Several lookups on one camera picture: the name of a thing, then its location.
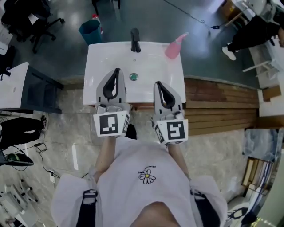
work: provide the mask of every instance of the cardboard box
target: cardboard box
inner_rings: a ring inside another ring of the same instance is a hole
[[[235,6],[235,4],[231,0],[225,0],[221,5],[221,11],[223,12],[224,16],[227,20],[233,19],[237,16],[241,10]]]

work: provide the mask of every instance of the pink bottle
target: pink bottle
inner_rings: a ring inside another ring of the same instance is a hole
[[[181,42],[189,33],[182,34],[175,41],[173,41],[166,49],[165,54],[170,59],[175,59],[181,51]]]

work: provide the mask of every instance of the black shoe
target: black shoe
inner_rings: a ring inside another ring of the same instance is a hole
[[[126,137],[133,139],[133,140],[137,140],[137,133],[136,133],[136,129],[135,129],[134,125],[132,125],[132,124],[128,125]]]

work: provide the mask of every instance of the blue trash can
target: blue trash can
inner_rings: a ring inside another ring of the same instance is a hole
[[[102,43],[101,23],[97,20],[89,20],[81,25],[79,32],[88,45]]]

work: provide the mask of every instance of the sink basin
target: sink basin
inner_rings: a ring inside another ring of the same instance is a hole
[[[185,85],[181,57],[165,56],[167,43],[139,42],[141,52],[130,50],[131,42],[99,43],[89,46],[85,79],[85,105],[94,105],[96,88],[104,76],[115,68],[124,74],[128,103],[153,102],[154,83],[162,81],[170,85],[185,102]]]

